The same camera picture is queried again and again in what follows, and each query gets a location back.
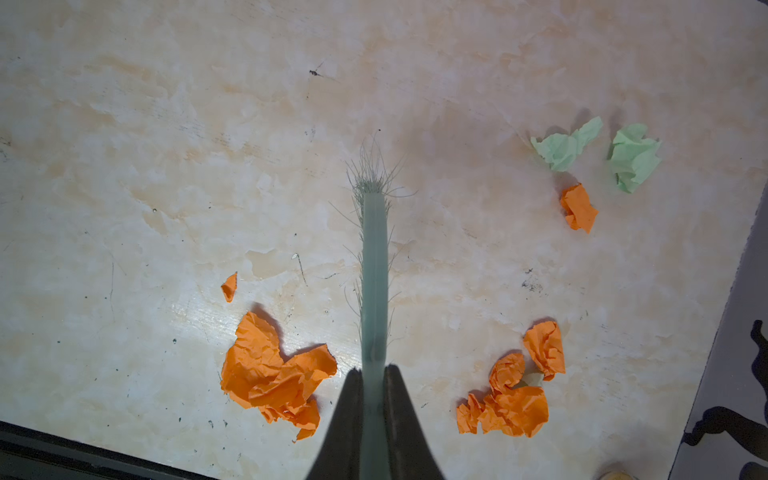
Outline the green hand brush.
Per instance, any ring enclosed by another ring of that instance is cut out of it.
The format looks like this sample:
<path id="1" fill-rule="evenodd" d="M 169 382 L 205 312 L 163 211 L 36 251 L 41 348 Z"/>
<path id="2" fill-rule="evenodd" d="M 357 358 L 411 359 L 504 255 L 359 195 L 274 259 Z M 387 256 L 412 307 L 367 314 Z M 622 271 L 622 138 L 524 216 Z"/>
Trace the green hand brush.
<path id="1" fill-rule="evenodd" d="M 360 282 L 356 287 L 363 381 L 361 479 L 391 477 L 384 420 L 384 372 L 390 323 L 388 213 L 395 174 L 386 167 L 374 137 L 361 145 L 359 160 L 348 165 L 362 242 L 358 255 Z"/>

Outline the orange scrap near right arm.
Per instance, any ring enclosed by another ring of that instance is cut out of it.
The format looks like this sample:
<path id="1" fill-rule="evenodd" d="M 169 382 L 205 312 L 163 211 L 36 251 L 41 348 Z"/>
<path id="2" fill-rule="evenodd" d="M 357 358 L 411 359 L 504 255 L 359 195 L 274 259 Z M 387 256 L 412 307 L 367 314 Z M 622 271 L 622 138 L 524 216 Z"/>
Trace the orange scrap near right arm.
<path id="1" fill-rule="evenodd" d="M 566 362 L 559 324 L 541 321 L 529 328 L 523 338 L 525 353 L 511 352 L 493 365 L 490 391 L 480 399 L 469 394 L 456 410 L 461 434 L 500 431 L 510 437 L 534 437 L 549 421 L 549 404 L 544 389 L 525 379 L 526 360 L 543 382 L 566 373 Z"/>

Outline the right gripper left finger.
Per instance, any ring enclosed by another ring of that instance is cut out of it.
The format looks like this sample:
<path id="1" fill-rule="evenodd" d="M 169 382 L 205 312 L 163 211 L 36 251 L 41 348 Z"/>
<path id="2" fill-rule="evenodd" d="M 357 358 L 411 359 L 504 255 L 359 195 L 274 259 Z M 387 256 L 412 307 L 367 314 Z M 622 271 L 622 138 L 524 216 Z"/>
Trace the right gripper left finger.
<path id="1" fill-rule="evenodd" d="M 348 372 L 320 451 L 307 480 L 358 480 L 363 423 L 363 377 Z"/>

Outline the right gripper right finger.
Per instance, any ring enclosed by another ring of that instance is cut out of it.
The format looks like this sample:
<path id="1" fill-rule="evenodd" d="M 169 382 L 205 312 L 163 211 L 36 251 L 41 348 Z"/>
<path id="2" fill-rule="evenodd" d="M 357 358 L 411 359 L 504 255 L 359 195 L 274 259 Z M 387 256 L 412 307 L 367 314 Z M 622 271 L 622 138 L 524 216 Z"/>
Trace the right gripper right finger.
<path id="1" fill-rule="evenodd" d="M 423 434 L 400 369 L 394 364 L 384 370 L 384 421 L 392 479 L 444 479 Z"/>

